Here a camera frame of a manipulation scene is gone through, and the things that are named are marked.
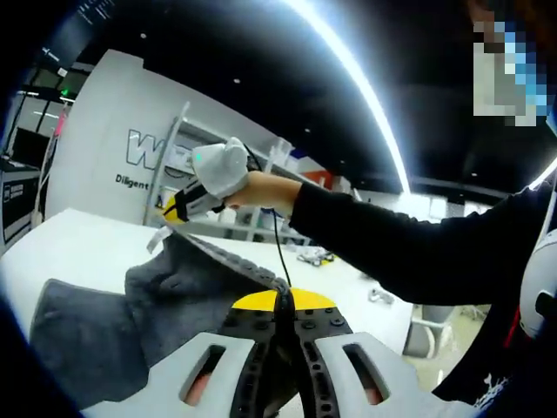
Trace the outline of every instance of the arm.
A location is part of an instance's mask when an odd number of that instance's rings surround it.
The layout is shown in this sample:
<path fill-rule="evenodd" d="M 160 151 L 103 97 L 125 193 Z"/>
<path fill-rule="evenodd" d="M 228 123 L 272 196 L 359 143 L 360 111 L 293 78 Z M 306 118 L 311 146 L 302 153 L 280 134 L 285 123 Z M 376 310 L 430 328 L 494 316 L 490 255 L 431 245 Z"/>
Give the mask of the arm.
<path fill-rule="evenodd" d="M 254 188 L 232 197 L 232 204 L 291 212 L 291 226 L 300 233 L 402 299 L 428 305 L 493 303 L 503 292 L 520 289 L 550 196 L 544 185 L 483 215 L 431 224 L 343 193 L 263 173 L 255 177 Z"/>

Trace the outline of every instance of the black ceiling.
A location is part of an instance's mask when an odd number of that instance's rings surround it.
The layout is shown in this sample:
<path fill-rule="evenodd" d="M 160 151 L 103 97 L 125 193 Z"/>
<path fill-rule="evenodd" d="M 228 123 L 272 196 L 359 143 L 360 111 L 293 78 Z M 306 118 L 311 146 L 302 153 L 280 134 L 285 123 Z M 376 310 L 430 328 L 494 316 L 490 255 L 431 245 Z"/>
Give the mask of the black ceiling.
<path fill-rule="evenodd" d="M 503 118 L 473 117 L 475 36 L 459 2 L 312 4 L 376 91 L 413 190 L 458 199 L 466 185 L 467 199 L 493 201 L 470 191 L 519 191 L 557 154 L 545 123 L 513 127 Z M 355 84 L 280 0 L 127 0 L 79 61 L 95 64 L 108 48 L 143 57 L 145 68 L 239 111 L 353 184 L 400 191 Z"/>

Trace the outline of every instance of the gray towel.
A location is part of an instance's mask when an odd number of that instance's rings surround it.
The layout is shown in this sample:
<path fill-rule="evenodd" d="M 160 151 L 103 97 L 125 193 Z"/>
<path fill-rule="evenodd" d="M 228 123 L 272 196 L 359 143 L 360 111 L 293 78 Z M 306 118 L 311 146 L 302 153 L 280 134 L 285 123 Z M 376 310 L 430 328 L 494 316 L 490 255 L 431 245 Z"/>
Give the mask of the gray towel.
<path fill-rule="evenodd" d="M 201 332 L 216 332 L 234 302 L 274 287 L 268 270 L 174 233 L 153 260 L 128 270 L 125 294 L 152 367 Z"/>
<path fill-rule="evenodd" d="M 80 409 L 122 401 L 147 384 L 149 369 L 122 294 L 48 280 L 30 343 Z"/>
<path fill-rule="evenodd" d="M 125 296 L 48 280 L 30 342 L 80 409 L 122 401 L 145 386 L 154 364 L 198 333 L 217 331 L 236 300 L 279 281 L 173 234 L 157 257 L 127 272 Z"/>

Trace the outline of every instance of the ceiling light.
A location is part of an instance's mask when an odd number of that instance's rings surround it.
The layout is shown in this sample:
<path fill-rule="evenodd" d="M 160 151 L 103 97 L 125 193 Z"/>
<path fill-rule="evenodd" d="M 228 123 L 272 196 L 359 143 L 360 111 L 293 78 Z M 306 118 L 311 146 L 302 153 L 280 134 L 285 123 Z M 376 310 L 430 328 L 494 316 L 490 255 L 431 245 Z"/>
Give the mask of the ceiling light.
<path fill-rule="evenodd" d="M 549 115 L 547 116 L 547 119 L 546 119 L 546 123 L 547 123 L 547 125 L 549 126 L 549 129 L 550 129 L 555 135 L 557 135 L 557 123 L 556 123 L 556 118 L 557 118 L 557 114 L 556 114 L 555 111 L 553 110 L 553 111 L 551 111 L 551 112 L 549 113 Z M 553 162 L 543 171 L 542 174 L 540 174 L 540 176 L 539 176 L 536 180 L 534 180 L 534 181 L 532 182 L 532 184 L 530 184 L 530 185 L 528 186 L 528 188 L 529 188 L 530 190 L 535 189 L 537 186 L 539 186 L 539 185 L 543 182 L 543 180 L 545 180 L 545 179 L 549 176 L 549 174 L 551 174 L 552 172 L 555 171 L 555 168 L 557 168 L 557 158 L 555 158 L 555 159 L 553 160 Z"/>
<path fill-rule="evenodd" d="M 24 94 L 25 96 L 33 96 L 36 97 L 38 96 L 38 93 L 35 93 L 34 91 L 18 91 L 17 94 Z"/>
<path fill-rule="evenodd" d="M 389 151 L 391 152 L 394 166 L 399 174 L 402 191 L 409 193 L 410 185 L 408 183 L 408 177 L 406 176 L 404 164 L 402 163 L 402 157 L 400 156 L 397 141 L 395 140 L 391 126 L 386 119 L 385 111 L 383 111 L 381 103 L 375 95 L 375 91 L 373 91 L 373 88 L 370 86 L 369 81 L 360 68 L 358 62 L 356 62 L 352 53 L 342 43 L 334 30 L 332 30 L 331 27 L 329 27 L 329 25 L 327 25 L 325 21 L 318 16 L 315 10 L 313 10 L 313 8 L 305 0 L 283 0 L 283 2 L 288 4 L 293 10 L 302 16 L 306 22 L 320 34 L 329 48 L 331 48 L 332 52 L 343 64 L 354 83 L 358 86 L 359 91 L 366 100 L 367 105 L 375 117 L 375 121 L 383 134 L 383 138 L 385 138 Z"/>
<path fill-rule="evenodd" d="M 534 180 L 531 185 L 528 186 L 528 188 L 530 190 L 535 189 L 543 182 L 543 180 L 545 180 L 549 176 L 549 174 L 555 171 L 555 168 L 557 168 L 557 158 L 554 159 L 554 161 L 549 165 L 549 167 L 546 168 L 543 171 L 543 173 L 540 174 L 540 176 L 536 180 Z"/>
<path fill-rule="evenodd" d="M 36 114 L 36 115 L 39 115 L 39 116 L 41 116 L 41 115 L 43 114 L 43 113 L 40 112 L 40 111 L 34 111 L 33 113 Z M 51 113 L 45 113 L 44 116 L 48 116 L 49 118 L 54 118 L 54 119 L 58 119 L 58 118 L 59 118 L 58 116 L 53 115 L 53 114 L 51 114 Z"/>

